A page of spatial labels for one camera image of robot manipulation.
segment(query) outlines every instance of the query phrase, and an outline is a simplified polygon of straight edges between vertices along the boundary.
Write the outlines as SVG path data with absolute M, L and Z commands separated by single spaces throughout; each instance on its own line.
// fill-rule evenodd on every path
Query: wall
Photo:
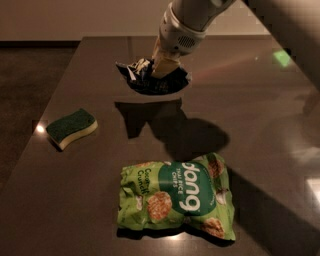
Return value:
M 2 0 L 0 41 L 81 40 L 83 36 L 156 35 L 169 0 Z M 237 0 L 209 35 L 269 34 Z

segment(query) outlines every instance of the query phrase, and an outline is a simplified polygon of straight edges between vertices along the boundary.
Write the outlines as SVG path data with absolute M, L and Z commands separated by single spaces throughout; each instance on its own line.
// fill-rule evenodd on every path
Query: snack bag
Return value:
M 119 228 L 179 228 L 186 223 L 235 240 L 234 207 L 224 160 L 215 153 L 196 160 L 147 162 L 121 172 Z

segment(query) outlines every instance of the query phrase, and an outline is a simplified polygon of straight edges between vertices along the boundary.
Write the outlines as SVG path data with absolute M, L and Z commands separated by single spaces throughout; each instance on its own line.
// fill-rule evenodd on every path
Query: dark floor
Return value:
M 0 48 L 0 193 L 75 49 Z

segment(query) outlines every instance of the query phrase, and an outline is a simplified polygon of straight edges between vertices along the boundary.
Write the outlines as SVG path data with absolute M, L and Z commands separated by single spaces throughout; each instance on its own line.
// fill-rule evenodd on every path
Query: green scouring pad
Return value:
M 98 127 L 97 120 L 84 109 L 80 108 L 71 115 L 64 116 L 46 128 L 55 144 L 64 150 L 72 141 L 87 136 Z

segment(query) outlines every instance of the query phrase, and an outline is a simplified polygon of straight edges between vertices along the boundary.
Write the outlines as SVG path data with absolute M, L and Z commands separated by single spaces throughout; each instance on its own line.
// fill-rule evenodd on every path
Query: sponge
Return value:
M 97 120 L 80 108 L 71 115 L 64 116 L 46 128 L 53 142 L 64 150 L 72 141 L 87 136 L 98 127 Z

